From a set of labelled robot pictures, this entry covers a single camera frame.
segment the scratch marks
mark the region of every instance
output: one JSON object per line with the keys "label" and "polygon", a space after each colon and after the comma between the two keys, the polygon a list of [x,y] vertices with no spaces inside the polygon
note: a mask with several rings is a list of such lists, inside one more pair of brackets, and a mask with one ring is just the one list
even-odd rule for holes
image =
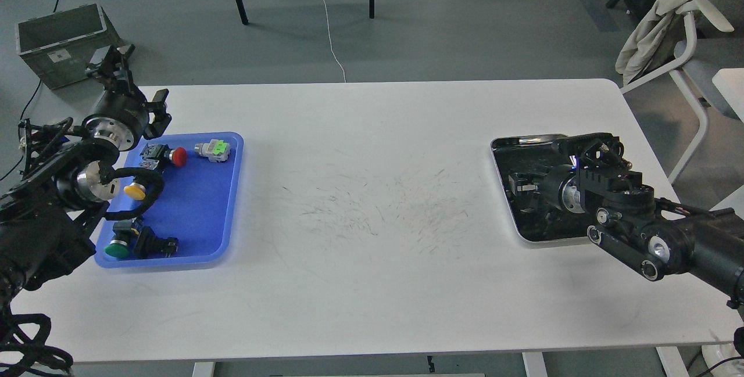
{"label": "scratch marks", "polygon": [[455,165],[372,176],[353,170],[319,178],[305,191],[282,186],[306,243],[332,250],[389,245],[422,256],[451,253],[471,231],[473,195]]}

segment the white chair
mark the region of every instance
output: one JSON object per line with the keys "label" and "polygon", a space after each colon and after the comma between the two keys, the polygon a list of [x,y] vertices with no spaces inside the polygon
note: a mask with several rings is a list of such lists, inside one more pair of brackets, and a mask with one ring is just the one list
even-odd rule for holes
{"label": "white chair", "polygon": [[696,12],[700,12],[721,32],[730,33],[734,30],[731,23],[710,1],[691,0],[683,4],[677,9],[677,14],[683,15],[686,40],[677,43],[674,49],[675,59],[641,76],[641,78],[631,81],[621,89],[621,92],[625,94],[654,78],[669,73],[677,88],[696,113],[700,126],[690,145],[685,149],[677,165],[670,173],[670,183],[677,180],[679,174],[690,162],[693,153],[707,133],[707,126],[709,126],[706,109],[691,86],[697,88],[707,103],[718,112],[726,117],[739,120],[731,105],[713,84],[713,77],[723,67],[744,67],[744,38],[698,39],[695,27]]}

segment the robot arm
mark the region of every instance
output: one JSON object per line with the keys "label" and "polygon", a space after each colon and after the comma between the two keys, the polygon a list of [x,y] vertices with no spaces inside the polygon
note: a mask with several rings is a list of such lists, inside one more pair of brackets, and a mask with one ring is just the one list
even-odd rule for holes
{"label": "robot arm", "polygon": [[[523,236],[563,239],[585,229],[593,244],[649,281],[689,272],[730,297],[730,308],[744,304],[744,220],[733,209],[655,199],[609,133],[497,139],[497,165],[500,148],[508,151],[502,181]],[[734,346],[744,356],[744,327]]]}
{"label": "robot arm", "polygon": [[[36,290],[49,279],[71,274],[95,253],[90,236],[101,218],[138,217],[163,189],[157,171],[113,168],[119,152],[137,146],[141,137],[161,136],[171,120],[165,107],[167,89],[148,102],[135,86],[127,64],[131,51],[132,46],[124,52],[110,46],[95,52],[86,74],[103,84],[104,91],[80,125],[72,126],[67,118],[43,126],[23,120],[19,126],[26,168],[22,180],[0,195],[0,351],[20,351],[24,358],[3,375],[20,375],[34,362],[69,371],[71,357],[44,345],[49,319],[42,314],[13,315],[10,301],[21,289]],[[119,192],[119,178],[135,175],[152,184],[146,199],[133,210],[108,213],[109,200]],[[68,214],[80,210],[75,218]],[[19,328],[25,322],[40,325],[36,337]]]}
{"label": "robot arm", "polygon": [[[551,146],[575,163],[551,168],[539,188],[551,206],[593,216],[586,229],[593,244],[649,281],[689,272],[728,295],[731,308],[744,303],[744,221],[733,209],[710,212],[655,199],[611,134],[566,137]],[[682,217],[667,220],[663,212]]]}

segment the electrical component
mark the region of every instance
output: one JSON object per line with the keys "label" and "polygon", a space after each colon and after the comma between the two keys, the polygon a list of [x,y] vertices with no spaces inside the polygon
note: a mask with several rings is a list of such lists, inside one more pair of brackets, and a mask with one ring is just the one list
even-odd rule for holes
{"label": "electrical component", "polygon": [[[181,147],[170,149],[168,145],[152,144],[147,145],[140,152],[142,161],[140,168],[163,173],[167,165],[175,165],[178,168],[186,165],[188,155],[186,149]],[[149,181],[144,176],[137,176],[132,184],[124,187],[124,193],[134,200],[144,200],[147,193]]]}
{"label": "electrical component", "polygon": [[197,155],[209,158],[210,162],[225,162],[230,157],[230,143],[212,139],[208,143],[194,145]]}
{"label": "electrical component", "polygon": [[178,250],[178,239],[157,237],[151,227],[143,225],[140,217],[117,221],[113,229],[114,237],[104,251],[117,260],[128,258],[131,254],[142,260],[156,253],[170,257]]}

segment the silver joint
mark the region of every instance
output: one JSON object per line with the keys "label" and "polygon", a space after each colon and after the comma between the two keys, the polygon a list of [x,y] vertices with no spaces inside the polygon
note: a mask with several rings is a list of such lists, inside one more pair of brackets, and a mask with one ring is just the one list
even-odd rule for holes
{"label": "silver joint", "polygon": [[120,151],[132,149],[134,136],[123,123],[108,117],[96,117],[88,120],[85,127],[93,137],[111,142]]}
{"label": "silver joint", "polygon": [[659,260],[664,264],[669,263],[669,258],[671,256],[669,245],[667,245],[667,242],[660,238],[659,235],[651,236],[648,248],[651,255],[659,258]]}
{"label": "silver joint", "polygon": [[653,281],[659,277],[659,271],[656,270],[656,265],[653,265],[649,260],[644,260],[641,263],[641,274],[649,281]]}
{"label": "silver joint", "polygon": [[581,207],[581,192],[573,182],[568,182],[568,184],[563,187],[563,191],[561,192],[561,202],[563,203],[563,207],[571,213],[585,213],[584,208]]}
{"label": "silver joint", "polygon": [[119,194],[119,179],[115,178],[108,184],[101,183],[101,167],[99,161],[90,162],[77,173],[77,192],[83,199],[90,202],[107,202]]}
{"label": "silver joint", "polygon": [[610,221],[609,211],[606,208],[600,207],[597,209],[597,221],[600,224],[608,224]]}
{"label": "silver joint", "polygon": [[602,232],[600,232],[596,226],[591,225],[587,227],[586,235],[589,237],[589,240],[592,241],[593,244],[599,245],[600,243],[602,243]]}

